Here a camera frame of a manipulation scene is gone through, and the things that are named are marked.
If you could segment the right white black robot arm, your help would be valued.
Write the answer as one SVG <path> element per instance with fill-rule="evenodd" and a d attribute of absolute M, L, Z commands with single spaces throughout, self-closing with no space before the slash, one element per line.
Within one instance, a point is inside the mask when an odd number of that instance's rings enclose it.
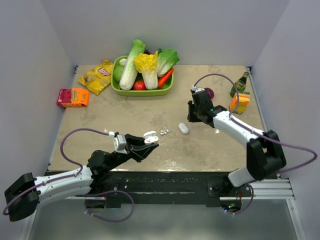
<path fill-rule="evenodd" d="M 227 196 L 233 197 L 241 186 L 261 181 L 286 166 L 287 161 L 281 145 L 276 144 L 278 135 L 270 130 L 251 127 L 230 115 L 221 105 L 214 106 L 209 93 L 203 88 L 191 90 L 187 120 L 204 123 L 232 137 L 246 149 L 246 166 L 229 173 L 219 185 Z"/>

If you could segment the white gold-rimmed charging case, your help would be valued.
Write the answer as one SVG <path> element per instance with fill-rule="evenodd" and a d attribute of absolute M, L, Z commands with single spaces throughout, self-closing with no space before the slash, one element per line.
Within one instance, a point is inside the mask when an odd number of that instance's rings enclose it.
<path fill-rule="evenodd" d="M 149 131 L 143 135 L 144 144 L 151 145 L 159 142 L 159 137 L 156 131 Z"/>

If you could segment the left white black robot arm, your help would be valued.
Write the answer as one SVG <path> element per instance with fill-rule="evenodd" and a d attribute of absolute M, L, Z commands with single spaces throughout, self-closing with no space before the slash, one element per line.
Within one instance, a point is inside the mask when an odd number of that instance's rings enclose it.
<path fill-rule="evenodd" d="M 87 165 L 52 176 L 35 177 L 30 172 L 21 175 L 4 192 L 3 215 L 16 222 L 32 215 L 37 207 L 54 201 L 73 196 L 99 196 L 111 170 L 130 159 L 140 163 L 159 145 L 155 131 L 146 132 L 142 137 L 117 132 L 108 132 L 107 136 L 113 140 L 114 151 L 94 151 Z"/>

